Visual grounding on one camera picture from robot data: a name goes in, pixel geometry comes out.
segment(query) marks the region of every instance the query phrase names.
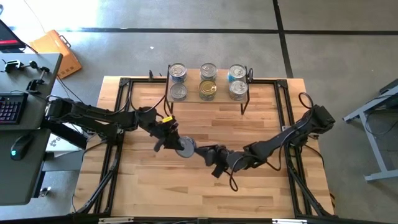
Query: gray concrete floor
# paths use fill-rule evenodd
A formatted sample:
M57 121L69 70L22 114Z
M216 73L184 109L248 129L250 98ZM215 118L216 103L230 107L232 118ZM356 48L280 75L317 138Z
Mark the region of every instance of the gray concrete floor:
M25 40L40 35L35 17L22 1L4 1L0 17ZM276 29L271 0L213 1L69 1L27 0L46 30L64 27L178 27ZM279 0L285 29L398 30L393 0ZM21 20L19 13L30 15ZM85 103L96 104L105 75L166 73L167 64L198 67L213 62L220 68L233 63L254 69L255 77L285 78L280 42L275 34L120 34L62 33L83 65L66 78ZM314 101L336 119L320 139L336 214L344 218L398 223L398 179L367 184L364 175L379 172L363 128L341 118L377 95L397 78L398 36L287 35L295 78L304 78ZM54 94L65 96L56 84ZM381 143L397 160L396 144ZM75 189L75 172L49 173L45 185L54 194L24 206L0 207L0 219L66 214Z

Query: yellow tag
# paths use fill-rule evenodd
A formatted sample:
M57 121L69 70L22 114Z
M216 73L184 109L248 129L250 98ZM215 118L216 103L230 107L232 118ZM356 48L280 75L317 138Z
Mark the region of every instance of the yellow tag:
M162 122L166 123L166 122L171 121L171 120L173 120L173 117L169 116L169 117L163 118Z

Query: red object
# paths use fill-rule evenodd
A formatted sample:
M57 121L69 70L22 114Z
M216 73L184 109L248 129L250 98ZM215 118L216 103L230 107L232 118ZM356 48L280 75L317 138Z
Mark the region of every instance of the red object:
M17 40L0 40L0 44L18 44Z

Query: computer mouse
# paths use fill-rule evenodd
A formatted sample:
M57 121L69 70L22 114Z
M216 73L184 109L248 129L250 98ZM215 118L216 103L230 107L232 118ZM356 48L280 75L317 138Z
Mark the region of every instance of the computer mouse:
M33 135L31 134L25 134L15 140L14 144L11 146L11 159L15 161L23 159L32 140Z

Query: gray disc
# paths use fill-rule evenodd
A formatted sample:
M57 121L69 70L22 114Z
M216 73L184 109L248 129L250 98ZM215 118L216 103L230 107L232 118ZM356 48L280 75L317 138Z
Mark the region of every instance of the gray disc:
M195 153L195 145L193 139L186 136L182 136L178 141L181 144L181 146L184 147L184 149L176 150L175 152L182 158L189 158L193 156L193 154Z

